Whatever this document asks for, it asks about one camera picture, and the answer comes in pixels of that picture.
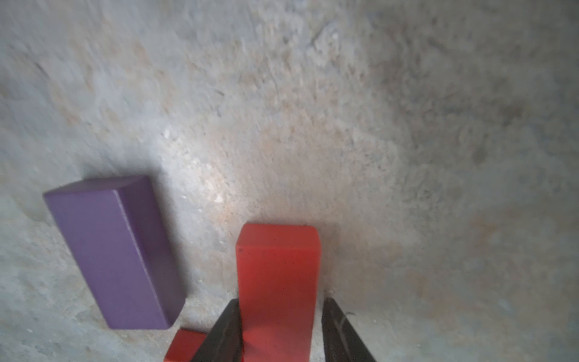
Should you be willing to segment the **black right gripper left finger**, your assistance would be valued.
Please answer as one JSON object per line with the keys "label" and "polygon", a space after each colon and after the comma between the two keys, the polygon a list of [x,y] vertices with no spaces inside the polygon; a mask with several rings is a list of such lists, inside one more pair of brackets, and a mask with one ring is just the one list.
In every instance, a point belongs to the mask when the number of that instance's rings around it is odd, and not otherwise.
{"label": "black right gripper left finger", "polygon": [[196,351],[191,362],[239,362],[244,345],[239,299],[233,299]]}

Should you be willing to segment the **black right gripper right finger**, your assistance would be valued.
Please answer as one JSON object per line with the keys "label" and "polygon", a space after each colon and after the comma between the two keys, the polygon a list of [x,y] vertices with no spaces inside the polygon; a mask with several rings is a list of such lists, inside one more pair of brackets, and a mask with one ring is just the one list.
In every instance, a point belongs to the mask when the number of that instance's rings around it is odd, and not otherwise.
{"label": "black right gripper right finger", "polygon": [[376,362],[333,298],[325,298],[321,322],[325,362]]}

